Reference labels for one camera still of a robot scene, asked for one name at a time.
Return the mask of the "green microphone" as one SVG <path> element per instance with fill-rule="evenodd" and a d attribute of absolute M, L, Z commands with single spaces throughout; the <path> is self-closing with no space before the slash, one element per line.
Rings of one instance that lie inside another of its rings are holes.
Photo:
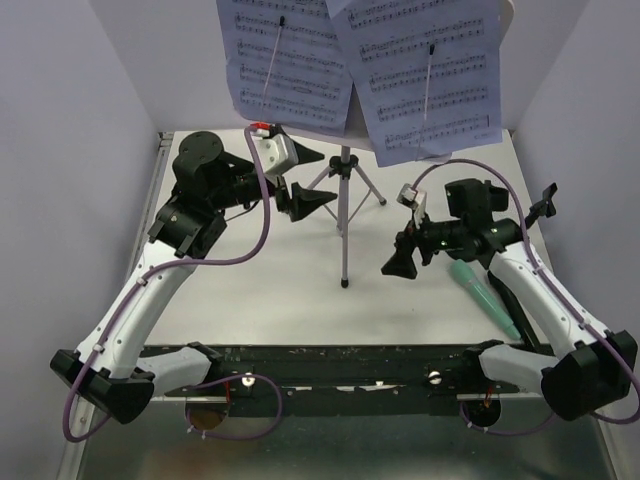
<path fill-rule="evenodd" d="M 493 324 L 505 333 L 509 339 L 514 341 L 522 339 L 509 314 L 467 263 L 462 260 L 454 260 L 448 271 L 451 278 L 467 292 Z"/>

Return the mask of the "black microphone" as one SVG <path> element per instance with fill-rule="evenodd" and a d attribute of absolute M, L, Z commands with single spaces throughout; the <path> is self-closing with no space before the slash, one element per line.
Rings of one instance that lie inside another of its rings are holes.
<path fill-rule="evenodd" d="M 541 343 L 515 294 L 491 271 L 487 272 L 487 277 L 490 285 L 500 296 L 526 348 L 529 351 L 540 353 Z"/>

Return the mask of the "black mic stand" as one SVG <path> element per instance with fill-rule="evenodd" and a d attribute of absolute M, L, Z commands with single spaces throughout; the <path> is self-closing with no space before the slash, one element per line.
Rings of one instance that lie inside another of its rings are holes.
<path fill-rule="evenodd" d="M 529 214 L 525 217 L 526 229 L 530 229 L 539 218 L 551 218 L 556 215 L 557 210 L 553 203 L 553 197 L 558 191 L 556 183 L 549 185 L 542 193 L 542 198 L 529 208 Z"/>

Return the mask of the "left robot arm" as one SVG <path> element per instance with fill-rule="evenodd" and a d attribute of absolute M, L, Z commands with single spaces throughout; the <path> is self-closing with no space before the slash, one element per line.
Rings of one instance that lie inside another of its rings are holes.
<path fill-rule="evenodd" d="M 222 380 L 218 354 L 192 342 L 168 354 L 142 355 L 145 342 L 172 297 L 200 265 L 227 227 L 225 213 L 261 205 L 266 214 L 256 246 L 262 248 L 278 211 L 293 222 L 336 199 L 284 178 L 324 154 L 303 146 L 279 125 L 254 123 L 245 131 L 251 157 L 229 153 L 210 131 L 196 131 L 178 147 L 175 184 L 147 233 L 138 264 L 100 323 L 74 349 L 57 351 L 51 369 L 72 397 L 90 402 L 121 424 L 136 419 L 156 396 L 192 387 L 214 393 Z"/>

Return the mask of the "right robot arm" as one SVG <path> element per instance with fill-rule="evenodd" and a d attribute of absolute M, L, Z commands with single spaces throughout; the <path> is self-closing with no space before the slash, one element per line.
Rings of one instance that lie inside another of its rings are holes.
<path fill-rule="evenodd" d="M 426 212 L 425 192 L 410 184 L 401 188 L 397 200 L 411 217 L 397 233 L 395 252 L 382 274 L 415 279 L 415 252 L 424 265 L 440 252 L 454 260 L 477 261 L 527 310 L 552 349 L 543 355 L 484 342 L 461 365 L 462 384 L 474 392 L 494 382 L 516 385 L 542 396 L 566 421 L 625 398 L 634 378 L 637 342 L 628 332 L 613 332 L 590 316 L 568 293 L 526 240 L 526 224 L 494 218 L 507 210 L 509 191 L 470 178 L 446 184 L 445 193 L 451 218 L 434 222 Z"/>

